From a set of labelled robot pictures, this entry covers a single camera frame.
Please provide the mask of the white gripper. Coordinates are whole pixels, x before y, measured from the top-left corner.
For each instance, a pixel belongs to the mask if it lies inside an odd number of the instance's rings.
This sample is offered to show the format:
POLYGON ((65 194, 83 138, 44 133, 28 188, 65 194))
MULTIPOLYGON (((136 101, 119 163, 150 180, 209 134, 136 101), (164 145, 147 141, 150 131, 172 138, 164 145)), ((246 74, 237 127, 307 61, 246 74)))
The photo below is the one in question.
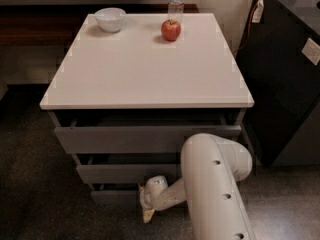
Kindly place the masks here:
POLYGON ((168 188, 164 176, 150 178, 145 184, 139 185, 139 198, 143 210, 143 222, 149 223, 156 211, 160 211, 164 205, 160 195, 168 188))

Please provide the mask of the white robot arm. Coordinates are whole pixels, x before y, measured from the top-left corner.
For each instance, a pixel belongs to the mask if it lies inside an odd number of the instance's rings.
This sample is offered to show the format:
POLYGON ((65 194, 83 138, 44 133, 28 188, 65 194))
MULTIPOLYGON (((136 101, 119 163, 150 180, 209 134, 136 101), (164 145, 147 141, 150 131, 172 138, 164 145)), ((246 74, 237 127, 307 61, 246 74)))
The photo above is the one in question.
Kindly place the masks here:
POLYGON ((251 154, 240 143, 193 135, 181 150, 179 180, 169 185, 155 176, 139 186, 143 221, 186 202, 195 240, 256 240, 237 187, 251 170, 251 154))

